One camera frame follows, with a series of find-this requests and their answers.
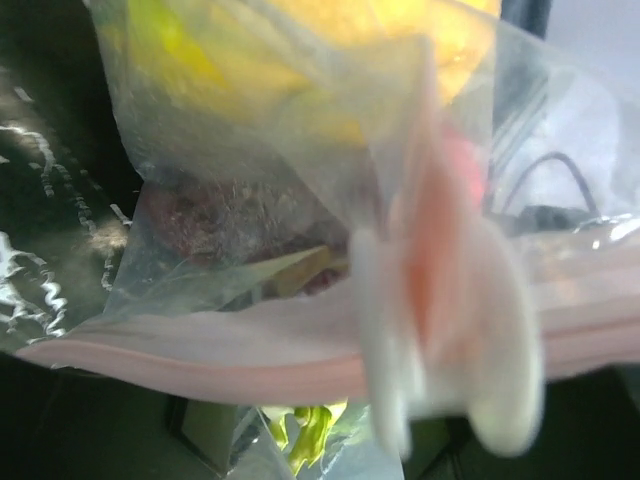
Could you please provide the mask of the fake purple grapes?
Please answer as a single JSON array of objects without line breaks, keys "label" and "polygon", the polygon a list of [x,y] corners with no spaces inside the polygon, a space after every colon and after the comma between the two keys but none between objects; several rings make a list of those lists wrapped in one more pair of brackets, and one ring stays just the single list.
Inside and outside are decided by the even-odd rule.
[{"label": "fake purple grapes", "polygon": [[314,249],[320,265],[302,292],[313,295],[348,274],[346,228],[300,182],[148,182],[138,206],[161,244],[198,266],[251,265]]}]

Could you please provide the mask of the clear zip top bag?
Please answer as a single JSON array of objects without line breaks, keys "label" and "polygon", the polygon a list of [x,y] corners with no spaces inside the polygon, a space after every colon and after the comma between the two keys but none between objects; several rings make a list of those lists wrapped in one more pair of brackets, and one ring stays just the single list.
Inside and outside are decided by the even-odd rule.
[{"label": "clear zip top bag", "polygon": [[534,442],[639,359],[639,101],[459,1],[89,1],[143,185],[103,310],[15,351],[255,406],[277,475],[418,419]]}]

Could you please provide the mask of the fake green celery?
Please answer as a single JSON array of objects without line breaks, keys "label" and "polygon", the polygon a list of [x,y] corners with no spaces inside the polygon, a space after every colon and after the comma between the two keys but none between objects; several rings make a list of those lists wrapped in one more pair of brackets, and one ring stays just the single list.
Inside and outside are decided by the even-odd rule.
[{"label": "fake green celery", "polygon": [[261,413],[277,447],[285,452],[289,445],[286,420],[292,416],[299,432],[290,448],[287,464],[294,476],[303,467],[312,467],[324,455],[329,434],[348,406],[348,400],[318,406],[263,406]]}]

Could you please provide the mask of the fake yellow banana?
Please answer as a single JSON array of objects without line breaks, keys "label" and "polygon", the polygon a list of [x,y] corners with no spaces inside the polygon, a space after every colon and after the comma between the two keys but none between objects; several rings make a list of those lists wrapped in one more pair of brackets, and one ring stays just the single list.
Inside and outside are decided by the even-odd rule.
[{"label": "fake yellow banana", "polygon": [[126,127],[195,145],[362,145],[437,120],[491,52],[497,1],[116,1]]}]

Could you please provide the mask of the fake red apple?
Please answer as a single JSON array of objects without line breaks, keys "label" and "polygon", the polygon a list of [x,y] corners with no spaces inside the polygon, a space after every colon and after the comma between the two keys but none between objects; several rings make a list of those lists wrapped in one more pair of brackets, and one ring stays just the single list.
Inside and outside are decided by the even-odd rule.
[{"label": "fake red apple", "polygon": [[486,172],[476,145],[455,128],[444,125],[442,129],[444,146],[456,172],[470,193],[474,205],[481,207],[486,193]]}]

